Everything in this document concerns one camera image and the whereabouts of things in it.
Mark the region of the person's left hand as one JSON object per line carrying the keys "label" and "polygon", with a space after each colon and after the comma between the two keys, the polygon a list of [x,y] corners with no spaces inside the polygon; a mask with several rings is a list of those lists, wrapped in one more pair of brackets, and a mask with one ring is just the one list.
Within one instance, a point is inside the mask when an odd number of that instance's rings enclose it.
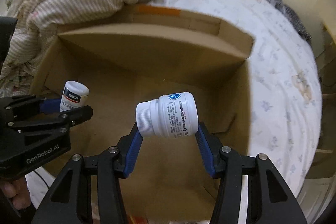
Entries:
{"label": "person's left hand", "polygon": [[13,182],[1,181],[1,190],[6,198],[11,198],[17,210],[26,209],[31,204],[30,191],[25,177]]}

